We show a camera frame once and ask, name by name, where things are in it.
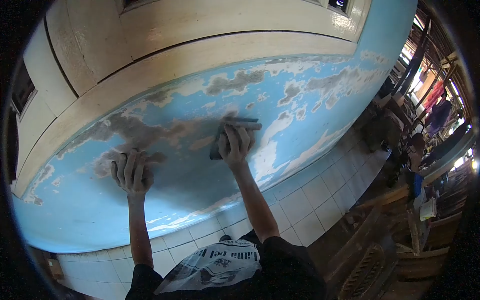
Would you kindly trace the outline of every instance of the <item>white wooden trim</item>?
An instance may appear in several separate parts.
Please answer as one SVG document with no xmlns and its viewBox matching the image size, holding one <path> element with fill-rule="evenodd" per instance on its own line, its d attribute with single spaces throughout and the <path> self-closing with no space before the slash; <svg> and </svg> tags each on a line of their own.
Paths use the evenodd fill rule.
<svg viewBox="0 0 480 300">
<path fill-rule="evenodd" d="M 35 89 L 56 116 L 77 99 L 55 61 L 43 20 L 25 49 L 24 63 Z"/>
<path fill-rule="evenodd" d="M 351 3 L 353 12 L 348 17 L 302 0 L 161 0 L 124 11 L 120 21 L 133 59 L 198 38 L 240 31 L 302 31 L 356 42 L 371 0 Z"/>
<path fill-rule="evenodd" d="M 20 175 L 30 150 L 54 119 L 55 115 L 45 103 L 42 95 L 36 93 L 18 124 L 17 177 Z"/>
<path fill-rule="evenodd" d="M 56 0 L 48 10 L 46 19 L 50 41 L 59 64 L 77 95 L 81 96 L 94 87 L 96 81 L 73 34 L 67 1 Z"/>
<path fill-rule="evenodd" d="M 356 46 L 329 36 L 258 32 L 212 37 L 157 53 L 102 81 L 68 107 L 35 144 L 14 193 L 21 196 L 49 157 L 82 127 L 152 86 L 245 60 L 299 54 L 352 55 Z"/>
</svg>

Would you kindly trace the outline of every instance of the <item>light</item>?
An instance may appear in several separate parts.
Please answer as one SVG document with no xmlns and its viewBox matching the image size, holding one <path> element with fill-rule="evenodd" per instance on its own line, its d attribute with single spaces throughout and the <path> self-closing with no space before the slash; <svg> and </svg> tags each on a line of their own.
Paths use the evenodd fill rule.
<svg viewBox="0 0 480 300">
<path fill-rule="evenodd" d="M 455 168 L 458 168 L 459 166 L 463 165 L 464 160 L 463 157 L 459 158 L 453 165 Z"/>
<path fill-rule="evenodd" d="M 425 28 L 425 25 L 423 24 L 422 21 L 420 21 L 420 18 L 415 15 L 415 18 L 413 19 L 413 23 L 415 23 L 418 27 L 420 27 L 421 30 Z"/>
<path fill-rule="evenodd" d="M 458 96 L 458 90 L 456 89 L 455 83 L 451 82 L 453 90 L 455 91 L 455 94 Z"/>
</svg>

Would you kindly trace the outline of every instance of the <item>window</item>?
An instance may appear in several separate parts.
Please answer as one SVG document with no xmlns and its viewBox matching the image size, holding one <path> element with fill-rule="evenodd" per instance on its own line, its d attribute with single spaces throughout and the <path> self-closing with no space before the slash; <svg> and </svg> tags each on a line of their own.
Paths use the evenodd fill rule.
<svg viewBox="0 0 480 300">
<path fill-rule="evenodd" d="M 347 12 L 347 3 L 348 0 L 328 0 L 328 5 L 339 8 L 343 12 Z"/>
<path fill-rule="evenodd" d="M 21 114 L 23 109 L 36 93 L 35 86 L 33 85 L 30 76 L 28 75 L 25 63 L 22 60 L 22 65 L 18 71 L 17 78 L 13 84 L 12 102 L 15 106 L 18 114 Z"/>
</svg>

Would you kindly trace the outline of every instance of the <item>t-shirt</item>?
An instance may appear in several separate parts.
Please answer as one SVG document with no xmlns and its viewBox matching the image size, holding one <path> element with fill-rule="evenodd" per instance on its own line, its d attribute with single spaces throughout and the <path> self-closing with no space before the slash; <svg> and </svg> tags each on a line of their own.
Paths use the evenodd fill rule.
<svg viewBox="0 0 480 300">
<path fill-rule="evenodd" d="M 324 299 L 325 282 L 305 247 L 270 237 L 257 247 L 225 240 L 198 249 L 165 278 L 145 264 L 133 270 L 126 299 Z"/>
</svg>

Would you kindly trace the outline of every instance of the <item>white tile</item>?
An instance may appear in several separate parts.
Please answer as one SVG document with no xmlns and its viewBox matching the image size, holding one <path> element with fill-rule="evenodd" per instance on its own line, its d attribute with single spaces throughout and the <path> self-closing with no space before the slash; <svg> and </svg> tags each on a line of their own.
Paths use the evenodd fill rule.
<svg viewBox="0 0 480 300">
<path fill-rule="evenodd" d="M 278 231 L 282 232 L 291 226 L 287 216 L 285 215 L 282 207 L 279 203 L 275 203 L 270 207 L 270 211 L 275 218 L 276 224 L 278 225 Z"/>
<path fill-rule="evenodd" d="M 347 147 L 344 145 L 344 140 L 340 139 L 338 143 L 332 149 L 332 160 L 333 162 L 337 162 L 347 153 Z"/>
<path fill-rule="evenodd" d="M 109 260 L 110 260 L 110 256 L 109 256 L 107 250 L 97 251 L 97 252 L 96 252 L 96 257 L 97 257 L 97 259 L 98 259 L 99 262 L 101 262 L 101 261 L 109 261 Z"/>
<path fill-rule="evenodd" d="M 284 232 L 280 233 L 280 237 L 289 242 L 292 245 L 301 246 L 301 242 L 293 227 L 285 230 Z"/>
<path fill-rule="evenodd" d="M 370 155 L 372 155 L 370 153 L 370 149 L 367 146 L 367 143 L 365 143 L 365 141 L 360 141 L 357 145 L 358 145 L 360 153 L 363 157 L 363 161 L 366 162 L 370 158 Z"/>
<path fill-rule="evenodd" d="M 125 299 L 127 291 L 121 283 L 110 283 L 110 289 L 114 299 Z"/>
<path fill-rule="evenodd" d="M 269 189 L 265 192 L 262 193 L 264 196 L 265 201 L 267 202 L 268 206 L 271 206 L 276 203 L 276 197 L 272 191 L 272 189 Z"/>
<path fill-rule="evenodd" d="M 280 201 L 299 188 L 300 186 L 298 182 L 294 178 L 290 177 L 273 187 L 272 191 L 276 199 Z"/>
<path fill-rule="evenodd" d="M 94 275 L 95 281 L 105 281 L 101 262 L 92 262 L 89 267 Z"/>
<path fill-rule="evenodd" d="M 336 205 L 333 197 L 328 199 L 319 208 L 315 209 L 315 213 L 317 214 L 317 217 L 325 231 L 329 230 L 333 225 L 335 225 L 336 222 L 338 222 L 338 220 L 342 218 L 342 213 Z"/>
<path fill-rule="evenodd" d="M 129 258 L 132 257 L 132 248 L 130 245 L 123 246 L 123 253 L 125 253 L 125 257 Z"/>
<path fill-rule="evenodd" d="M 319 174 L 315 166 L 309 165 L 308 167 L 304 168 L 302 171 L 298 172 L 292 177 L 298 182 L 299 186 L 304 186 L 318 175 Z"/>
<path fill-rule="evenodd" d="M 152 254 L 152 257 L 153 257 L 153 269 L 155 270 L 155 272 L 159 273 L 162 277 L 165 277 L 177 265 L 173 261 L 172 255 L 170 254 L 169 250 L 155 252 Z"/>
<path fill-rule="evenodd" d="M 353 165 L 353 159 L 348 153 L 339 159 L 335 165 L 345 181 L 348 181 L 350 178 L 352 178 L 353 174 L 357 173 L 357 169 Z"/>
<path fill-rule="evenodd" d="M 107 252 L 111 260 L 126 258 L 125 253 L 123 252 L 123 247 L 107 249 Z"/>
<path fill-rule="evenodd" d="M 301 189 L 314 209 L 332 196 L 321 176 L 315 177 Z"/>
<path fill-rule="evenodd" d="M 98 257 L 96 256 L 95 252 L 87 253 L 87 261 L 89 262 L 98 262 Z"/>
<path fill-rule="evenodd" d="M 207 236 L 211 233 L 221 230 L 220 224 L 216 217 L 203 220 L 200 223 L 188 227 L 194 240 Z"/>
<path fill-rule="evenodd" d="M 57 254 L 57 260 L 59 262 L 66 262 L 68 261 L 68 256 L 66 254 Z"/>
<path fill-rule="evenodd" d="M 181 246 L 177 246 L 175 248 L 170 249 L 170 253 L 172 254 L 173 261 L 175 264 L 179 264 L 185 257 L 189 256 L 193 252 L 198 249 L 197 245 L 194 241 L 189 243 L 183 244 Z"/>
<path fill-rule="evenodd" d="M 321 174 L 323 171 L 328 169 L 328 167 L 333 165 L 331 156 L 332 153 L 330 152 L 312 164 L 312 166 L 317 170 L 318 174 Z"/>
<path fill-rule="evenodd" d="M 293 229 L 297 233 L 303 246 L 308 247 L 319 237 L 321 237 L 325 230 L 320 224 L 317 215 L 312 212 L 297 224 L 293 225 Z"/>
<path fill-rule="evenodd" d="M 120 282 L 120 278 L 117 275 L 117 271 L 113 267 L 112 261 L 102 261 L 98 262 L 100 268 L 103 272 L 102 282 Z"/>
<path fill-rule="evenodd" d="M 225 232 L 223 230 L 220 230 L 220 231 L 211 233 L 206 237 L 195 240 L 195 243 L 197 244 L 198 248 L 203 248 L 206 246 L 210 246 L 211 244 L 218 243 L 220 238 L 223 237 L 224 235 L 225 235 Z"/>
<path fill-rule="evenodd" d="M 123 285 L 123 287 L 125 288 L 125 290 L 127 291 L 127 294 L 128 294 L 128 291 L 132 287 L 132 283 L 131 282 L 122 282 L 122 285 Z"/>
<path fill-rule="evenodd" d="M 80 292 L 82 294 L 87 292 L 88 281 L 78 278 L 71 278 L 70 282 L 72 284 L 72 289 Z"/>
<path fill-rule="evenodd" d="M 178 245 L 188 243 L 189 241 L 193 241 L 193 238 L 188 231 L 188 228 L 184 228 L 165 235 L 163 237 L 163 240 L 165 241 L 167 247 L 170 249 L 173 247 L 177 247 Z"/>
<path fill-rule="evenodd" d="M 360 145 L 355 145 L 355 147 L 353 147 L 352 150 L 347 153 L 347 155 L 353 162 L 353 166 L 355 167 L 355 169 L 360 170 L 361 166 L 363 166 L 363 164 L 365 163 L 365 157 L 360 150 Z"/>
<path fill-rule="evenodd" d="M 216 218 L 220 223 L 221 228 L 225 228 L 237 222 L 240 222 L 246 217 L 247 210 L 245 209 L 245 205 L 243 204 L 243 202 L 216 215 Z"/>
<path fill-rule="evenodd" d="M 331 194 L 334 194 L 345 184 L 345 179 L 342 174 L 340 174 L 336 165 L 329 167 L 320 176 L 322 176 L 322 179 Z"/>
<path fill-rule="evenodd" d="M 280 205 L 291 224 L 296 224 L 313 211 L 302 189 L 298 189 L 285 197 L 285 199 L 280 201 Z"/>
<path fill-rule="evenodd" d="M 100 291 L 98 287 L 98 283 L 96 281 L 86 281 L 84 284 L 84 292 L 85 295 L 100 298 L 103 296 L 103 293 Z"/>
<path fill-rule="evenodd" d="M 340 190 L 333 194 L 336 205 L 344 215 L 355 204 L 356 200 L 348 185 L 344 185 Z"/>
<path fill-rule="evenodd" d="M 77 254 L 79 262 L 88 262 L 88 255 L 86 253 Z"/>
<path fill-rule="evenodd" d="M 91 264 L 89 262 L 79 262 L 77 268 L 81 276 L 80 279 L 95 281 L 95 274 L 92 272 Z"/>
<path fill-rule="evenodd" d="M 126 258 L 114 260 L 112 264 L 115 271 L 117 271 L 120 282 L 132 282 L 133 270 Z"/>
<path fill-rule="evenodd" d="M 77 261 L 79 261 L 77 254 L 68 254 L 68 256 L 69 256 L 69 258 L 68 258 L 68 261 L 69 261 L 69 262 L 77 262 Z"/>
<path fill-rule="evenodd" d="M 100 290 L 101 297 L 98 297 L 100 299 L 104 300 L 114 300 L 114 295 L 112 292 L 112 289 L 110 288 L 110 283 L 108 282 L 97 282 L 98 289 Z"/>
<path fill-rule="evenodd" d="M 163 237 L 151 239 L 150 245 L 152 246 L 152 253 L 167 249 L 167 244 L 165 244 Z"/>
<path fill-rule="evenodd" d="M 133 271 L 135 269 L 135 263 L 133 262 L 133 258 L 131 258 L 131 257 L 127 258 L 127 262 L 128 262 L 128 264 L 130 265 L 130 268 Z"/>
<path fill-rule="evenodd" d="M 230 237 L 234 240 L 240 238 L 242 235 L 245 235 L 252 230 L 252 225 L 250 224 L 250 221 L 247 219 L 244 219 L 238 223 L 233 224 L 232 226 L 228 226 L 227 228 L 223 229 L 225 234 L 230 235 Z"/>
<path fill-rule="evenodd" d="M 350 188 L 355 200 L 358 200 L 367 190 L 360 172 L 355 173 L 355 175 L 353 175 L 353 177 L 347 182 L 347 185 Z"/>
</svg>

